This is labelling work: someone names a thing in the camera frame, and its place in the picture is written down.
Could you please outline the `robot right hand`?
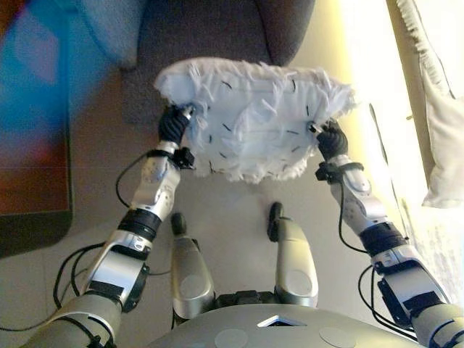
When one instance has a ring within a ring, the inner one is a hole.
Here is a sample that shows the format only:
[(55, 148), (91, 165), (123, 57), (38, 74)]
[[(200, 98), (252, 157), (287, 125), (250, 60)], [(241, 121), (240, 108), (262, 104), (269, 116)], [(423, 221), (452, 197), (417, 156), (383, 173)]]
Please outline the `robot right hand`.
[(310, 123), (309, 131), (315, 134), (318, 149), (325, 161), (348, 152), (348, 140), (339, 124), (333, 120), (317, 126)]

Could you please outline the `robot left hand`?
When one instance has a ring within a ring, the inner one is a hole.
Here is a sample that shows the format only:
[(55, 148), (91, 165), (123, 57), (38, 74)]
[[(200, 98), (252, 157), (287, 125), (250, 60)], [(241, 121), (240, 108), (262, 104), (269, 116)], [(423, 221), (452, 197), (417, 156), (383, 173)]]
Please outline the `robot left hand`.
[(176, 106), (170, 105), (163, 112), (158, 125), (158, 135), (160, 141), (173, 142), (180, 145), (183, 134), (191, 123), (195, 106)]

